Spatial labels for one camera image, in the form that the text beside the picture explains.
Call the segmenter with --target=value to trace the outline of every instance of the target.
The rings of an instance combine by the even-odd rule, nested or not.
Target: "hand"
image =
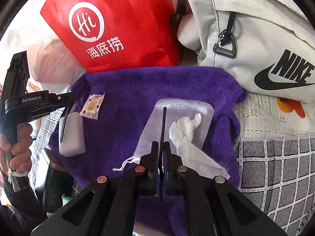
[[[0,135],[0,167],[4,175],[8,176],[7,161],[5,152],[11,151],[15,157],[10,161],[10,167],[18,173],[30,171],[32,168],[31,151],[33,139],[30,136],[33,128],[30,124],[20,129],[20,140],[15,145],[11,145],[4,135]]]

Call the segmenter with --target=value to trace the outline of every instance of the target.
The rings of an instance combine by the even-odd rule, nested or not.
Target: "small snack packet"
[[[82,117],[97,120],[98,112],[101,104],[103,103],[105,93],[103,95],[90,95],[85,102],[80,115]]]

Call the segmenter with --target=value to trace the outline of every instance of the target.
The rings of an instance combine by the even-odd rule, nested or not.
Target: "silver screw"
[[[106,177],[106,176],[99,176],[99,177],[97,178],[97,182],[98,182],[99,184],[104,184],[104,183],[106,183],[106,181],[107,181],[107,177]]]
[[[144,166],[137,166],[135,168],[135,171],[138,172],[138,173],[142,173],[145,171],[145,167]]]
[[[186,172],[187,171],[187,167],[186,166],[178,166],[177,170],[179,172]]]
[[[223,184],[225,182],[225,178],[222,177],[222,176],[217,176],[215,178],[215,181],[218,183],[218,184]]]

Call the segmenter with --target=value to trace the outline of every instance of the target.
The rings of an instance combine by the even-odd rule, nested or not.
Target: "purple cloth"
[[[82,187],[100,175],[116,177],[122,174],[112,168],[119,168],[133,155],[155,103],[163,98],[200,100],[212,105],[214,114],[202,150],[228,171],[229,182],[238,187],[233,143],[239,136],[240,124],[232,108],[245,100],[246,92],[224,70],[177,66],[91,73],[82,76],[71,91],[77,93],[78,112],[89,95],[106,93],[98,120],[83,118],[85,154],[70,158],[61,156],[58,132],[50,138],[50,149]],[[156,209],[152,202],[146,204],[146,199],[141,198],[136,218],[144,218],[141,214],[147,215],[149,210],[152,213],[163,210],[175,234],[184,235],[182,214],[178,213],[180,202],[174,200],[178,198],[170,198],[164,207],[159,203],[160,209]],[[161,229],[162,224],[153,223]]]

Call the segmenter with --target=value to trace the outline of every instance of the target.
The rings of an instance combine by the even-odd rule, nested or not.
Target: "haidilao logo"
[[[70,10],[69,26],[80,40],[95,42],[102,37],[105,23],[98,8],[91,3],[80,2]]]

